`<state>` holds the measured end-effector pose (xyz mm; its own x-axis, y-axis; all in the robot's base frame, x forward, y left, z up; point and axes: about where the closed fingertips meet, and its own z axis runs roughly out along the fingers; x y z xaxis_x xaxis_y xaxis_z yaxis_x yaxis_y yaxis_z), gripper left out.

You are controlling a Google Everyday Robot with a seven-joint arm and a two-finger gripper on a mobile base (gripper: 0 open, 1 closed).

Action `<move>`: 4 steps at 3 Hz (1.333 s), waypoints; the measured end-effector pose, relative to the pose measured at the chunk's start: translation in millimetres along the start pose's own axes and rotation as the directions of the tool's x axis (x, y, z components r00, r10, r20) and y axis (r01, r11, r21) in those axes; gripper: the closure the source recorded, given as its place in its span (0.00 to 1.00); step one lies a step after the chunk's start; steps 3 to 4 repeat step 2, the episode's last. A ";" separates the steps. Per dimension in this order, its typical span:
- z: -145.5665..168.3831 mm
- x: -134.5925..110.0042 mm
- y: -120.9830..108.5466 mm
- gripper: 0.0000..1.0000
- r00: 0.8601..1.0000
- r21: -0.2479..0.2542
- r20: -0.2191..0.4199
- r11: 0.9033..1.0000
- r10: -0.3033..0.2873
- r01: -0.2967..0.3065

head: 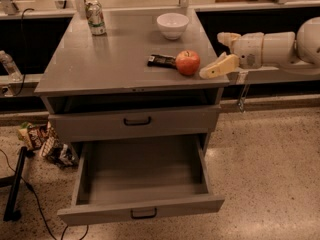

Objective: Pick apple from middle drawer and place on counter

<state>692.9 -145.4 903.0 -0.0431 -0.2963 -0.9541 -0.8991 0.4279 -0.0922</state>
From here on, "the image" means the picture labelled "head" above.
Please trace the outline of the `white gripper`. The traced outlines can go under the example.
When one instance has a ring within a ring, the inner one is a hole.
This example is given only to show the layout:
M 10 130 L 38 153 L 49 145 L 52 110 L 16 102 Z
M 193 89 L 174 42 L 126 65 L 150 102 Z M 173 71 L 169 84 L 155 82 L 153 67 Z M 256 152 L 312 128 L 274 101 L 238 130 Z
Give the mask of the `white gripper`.
M 223 52 L 214 62 L 199 71 L 202 79 L 216 78 L 233 72 L 239 66 L 243 69 L 258 69 L 262 66 L 264 34 L 261 32 L 240 35 L 231 32 L 217 34 L 218 42 L 231 48 L 233 53 Z

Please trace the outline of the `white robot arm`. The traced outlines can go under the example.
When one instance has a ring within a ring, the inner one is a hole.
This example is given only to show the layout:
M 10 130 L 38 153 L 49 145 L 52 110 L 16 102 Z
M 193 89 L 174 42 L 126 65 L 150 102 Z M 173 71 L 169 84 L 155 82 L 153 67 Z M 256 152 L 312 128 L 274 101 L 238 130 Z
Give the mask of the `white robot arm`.
M 215 61 L 203 67 L 202 79 L 216 78 L 242 69 L 275 67 L 297 74 L 318 74 L 320 67 L 320 17 L 304 22 L 297 33 L 220 32 L 218 42 L 231 52 L 223 52 Z

